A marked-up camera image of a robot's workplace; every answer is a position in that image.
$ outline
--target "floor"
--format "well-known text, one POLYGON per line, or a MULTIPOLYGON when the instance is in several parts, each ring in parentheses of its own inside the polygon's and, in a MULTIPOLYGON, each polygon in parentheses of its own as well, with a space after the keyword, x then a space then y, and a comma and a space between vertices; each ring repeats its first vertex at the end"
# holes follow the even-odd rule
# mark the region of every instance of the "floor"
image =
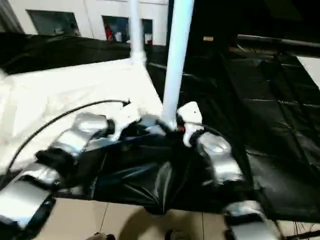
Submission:
MULTIPOLYGON (((294 233, 292 222, 279 225, 286 236, 294 233)), ((313 231, 320 229, 303 223, 305 231, 311 226, 313 231)), ((226 229, 218 214, 170 210, 158 217, 140 206, 59 198, 36 240, 85 240, 96 232, 114 234, 117 240, 163 240, 172 228, 188 233, 192 240, 224 240, 226 229)))

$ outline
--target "red object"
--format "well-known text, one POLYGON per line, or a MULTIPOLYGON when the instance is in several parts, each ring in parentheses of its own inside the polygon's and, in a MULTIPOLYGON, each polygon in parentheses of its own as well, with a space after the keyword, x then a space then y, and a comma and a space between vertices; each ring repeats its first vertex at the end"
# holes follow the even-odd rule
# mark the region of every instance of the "red object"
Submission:
POLYGON ((107 41, 113 41, 114 40, 114 35, 112 33, 112 30, 109 26, 109 24, 106 22, 104 23, 104 30, 105 30, 105 36, 107 41))

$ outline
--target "white platform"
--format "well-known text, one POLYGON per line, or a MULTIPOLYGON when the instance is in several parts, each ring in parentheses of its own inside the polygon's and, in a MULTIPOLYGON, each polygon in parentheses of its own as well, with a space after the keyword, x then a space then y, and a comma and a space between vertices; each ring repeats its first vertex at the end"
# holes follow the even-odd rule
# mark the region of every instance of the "white platform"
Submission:
MULTIPOLYGON (((143 112, 161 115, 162 103, 144 65, 130 59, 62 67, 8 76, 0 84, 0 174, 18 146, 59 114, 100 100, 130 100, 143 112)), ((103 103, 81 110, 112 117, 121 103, 103 103)), ((19 155, 14 169, 23 168, 33 155, 45 149, 71 126, 71 114, 44 130, 19 155)))

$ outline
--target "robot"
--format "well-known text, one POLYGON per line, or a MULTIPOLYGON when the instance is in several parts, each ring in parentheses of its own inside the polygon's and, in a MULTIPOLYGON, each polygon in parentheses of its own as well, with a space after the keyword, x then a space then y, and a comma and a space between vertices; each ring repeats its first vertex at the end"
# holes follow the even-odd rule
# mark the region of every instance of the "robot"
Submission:
MULTIPOLYGON (((150 122, 150 119, 153 119, 152 124, 146 130, 166 134, 164 129, 168 126, 164 122, 154 116, 139 115, 133 103, 125 106, 122 113, 114 119, 80 113, 73 125, 59 134, 47 149, 35 153, 36 161, 0 191, 2 240, 30 240, 38 235, 55 206, 54 193, 70 179, 79 157, 92 140, 123 141, 123 130, 132 124, 150 122)), ((199 123, 202 117, 195 102, 181 107, 177 114, 182 119, 177 127, 183 131, 184 145, 210 163, 214 185, 227 199, 221 211, 227 225, 226 239, 276 240, 259 202, 239 190, 246 179, 228 141, 199 123)))

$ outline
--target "black fabric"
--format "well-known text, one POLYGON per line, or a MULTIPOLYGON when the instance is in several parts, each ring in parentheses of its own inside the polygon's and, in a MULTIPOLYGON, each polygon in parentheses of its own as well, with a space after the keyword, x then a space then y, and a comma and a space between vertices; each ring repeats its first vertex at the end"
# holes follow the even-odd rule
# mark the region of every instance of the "black fabric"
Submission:
MULTIPOLYGON (((0 34, 0 41, 6 46, 0 67, 8 74, 130 54, 125 44, 76 37, 0 34)), ((146 50, 146 68, 162 98, 166 49, 146 50)), ((320 222, 320 93, 296 57, 212 51, 189 56, 179 105, 189 101, 230 142, 247 179, 245 191, 268 217, 320 222)), ((142 205, 156 214, 170 208, 217 213, 225 201, 213 186, 210 166, 176 135, 138 137, 99 156, 103 166, 86 185, 90 190, 82 191, 88 195, 70 191, 74 198, 142 205)))

